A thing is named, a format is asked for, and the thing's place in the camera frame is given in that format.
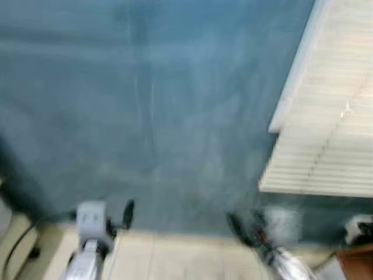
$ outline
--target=beige floor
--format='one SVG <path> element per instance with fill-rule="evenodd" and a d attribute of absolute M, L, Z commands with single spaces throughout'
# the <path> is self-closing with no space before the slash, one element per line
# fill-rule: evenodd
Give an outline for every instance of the beige floor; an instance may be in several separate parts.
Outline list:
<path fill-rule="evenodd" d="M 41 256 L 30 260 L 18 280 L 58 280 L 77 248 L 73 228 L 47 227 L 39 240 Z M 330 251 L 297 250 L 310 266 Z M 268 271 L 251 250 L 231 240 L 160 236 L 130 232 L 119 235 L 107 258 L 103 280 L 268 280 Z"/>

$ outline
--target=blue wall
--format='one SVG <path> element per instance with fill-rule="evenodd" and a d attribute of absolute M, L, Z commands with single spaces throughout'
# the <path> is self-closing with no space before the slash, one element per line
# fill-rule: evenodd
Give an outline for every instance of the blue wall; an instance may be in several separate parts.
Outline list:
<path fill-rule="evenodd" d="M 33 215 L 89 198 L 134 226 L 227 234 L 313 0 L 0 3 L 0 134 L 10 200 Z"/>

